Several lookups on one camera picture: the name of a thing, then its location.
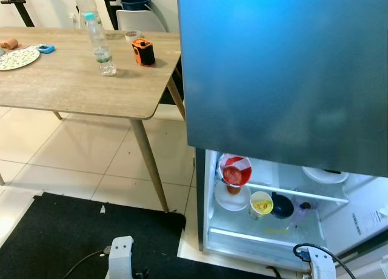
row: power cord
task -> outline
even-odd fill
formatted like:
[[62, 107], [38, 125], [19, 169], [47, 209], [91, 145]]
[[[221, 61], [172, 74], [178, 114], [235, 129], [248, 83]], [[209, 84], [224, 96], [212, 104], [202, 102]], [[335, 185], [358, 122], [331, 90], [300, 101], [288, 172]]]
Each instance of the power cord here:
[[338, 264], [340, 264], [342, 266], [342, 268], [344, 268], [344, 270], [349, 274], [349, 276], [352, 279], [356, 279], [356, 277], [349, 270], [349, 268], [346, 267], [346, 265], [336, 255], [334, 255], [333, 253], [329, 252], [325, 248], [323, 248], [323, 247], [321, 247], [321, 246], [319, 246], [317, 244], [309, 244], [309, 243], [297, 244], [295, 247], [293, 247], [293, 253], [294, 253], [295, 256], [297, 256], [298, 258], [302, 259], [302, 261], [304, 261], [304, 262], [311, 262], [310, 255], [309, 255], [308, 252], [297, 252], [296, 250], [299, 247], [314, 247], [316, 249], [319, 249], [319, 250], [325, 252], [327, 255], [331, 256], [335, 261], [337, 261]]
[[66, 275], [64, 275], [62, 277], [62, 279], [66, 279], [69, 277], [69, 275], [80, 265], [82, 264], [83, 262], [85, 262], [87, 259], [91, 258], [92, 256], [95, 256], [95, 255], [109, 255], [110, 253], [110, 248], [111, 246], [107, 246], [105, 249], [103, 250], [98, 250], [97, 252], [94, 252], [94, 253], [91, 253], [90, 255], [87, 255], [85, 258], [81, 259], [78, 263], [76, 263], [67, 273]]

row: black cable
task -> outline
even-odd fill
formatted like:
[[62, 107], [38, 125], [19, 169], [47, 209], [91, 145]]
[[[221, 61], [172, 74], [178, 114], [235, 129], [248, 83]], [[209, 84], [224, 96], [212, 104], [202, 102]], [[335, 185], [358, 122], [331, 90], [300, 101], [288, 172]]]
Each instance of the black cable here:
[[64, 276], [62, 277], [62, 279], [68, 278], [69, 275], [75, 270], [75, 268], [77, 268], [82, 262], [86, 261], [87, 259], [91, 258], [91, 257], [94, 256], [94, 255], [103, 254], [103, 253], [104, 253], [103, 250], [98, 250], [97, 252], [94, 252], [94, 253], [92, 253], [92, 254], [90, 254], [90, 255], [87, 255], [87, 256], [86, 256], [85, 258], [83, 258], [81, 261], [79, 261], [78, 263], [76, 263], [76, 264], [70, 269], [70, 271], [68, 271], [68, 272], [66, 273], [66, 275], [64, 275]]
[[325, 252], [327, 255], [331, 256], [335, 261], [338, 262], [338, 264], [340, 264], [342, 266], [342, 268], [344, 268], [344, 270], [349, 274], [349, 276], [352, 278], [352, 279], [356, 279], [356, 277], [353, 275], [352, 271], [349, 270], [348, 267], [346, 267], [346, 265], [336, 256], [334, 255], [333, 253], [329, 252], [328, 250], [324, 249], [323, 247], [317, 245], [317, 244], [309, 244], [309, 243], [304, 243], [304, 244], [297, 244], [295, 247], [293, 247], [293, 253], [295, 256], [299, 257], [300, 258], [300, 255], [297, 253], [297, 248], [299, 247], [314, 247], [316, 249], [319, 249], [323, 252]]

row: plastic water bottle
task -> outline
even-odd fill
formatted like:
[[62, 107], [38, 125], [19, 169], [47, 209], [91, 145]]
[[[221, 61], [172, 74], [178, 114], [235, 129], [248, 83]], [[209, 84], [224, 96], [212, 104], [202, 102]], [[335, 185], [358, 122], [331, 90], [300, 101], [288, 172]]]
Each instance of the plastic water bottle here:
[[94, 13], [85, 13], [84, 18], [101, 74], [104, 76], [114, 75], [116, 65], [112, 61], [112, 54], [107, 46], [104, 29], [96, 22]]
[[97, 5], [95, 0], [75, 0], [77, 2], [77, 6], [79, 11], [81, 12], [80, 18], [84, 18], [85, 13], [92, 12], [95, 15], [96, 22], [102, 25], [101, 18], [98, 15]]

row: blue device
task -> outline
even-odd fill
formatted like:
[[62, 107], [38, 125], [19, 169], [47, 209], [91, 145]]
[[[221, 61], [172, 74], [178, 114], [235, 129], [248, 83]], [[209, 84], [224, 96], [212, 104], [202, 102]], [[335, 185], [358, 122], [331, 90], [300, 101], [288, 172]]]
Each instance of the blue device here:
[[38, 50], [41, 52], [41, 53], [51, 53], [55, 50], [55, 47], [51, 44], [41, 44], [39, 47], [38, 47]]

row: refrigerator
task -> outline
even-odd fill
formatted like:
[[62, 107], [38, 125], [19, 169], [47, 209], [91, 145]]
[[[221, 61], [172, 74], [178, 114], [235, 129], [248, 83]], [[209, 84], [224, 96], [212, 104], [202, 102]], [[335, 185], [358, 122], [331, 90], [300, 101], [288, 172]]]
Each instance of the refrigerator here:
[[[387, 0], [178, 0], [178, 10], [200, 249], [308, 272], [292, 249], [314, 243], [384, 274]], [[292, 216], [227, 210], [215, 196], [224, 153], [248, 157], [251, 194], [316, 207], [288, 229]], [[303, 167], [349, 176], [323, 184]]]

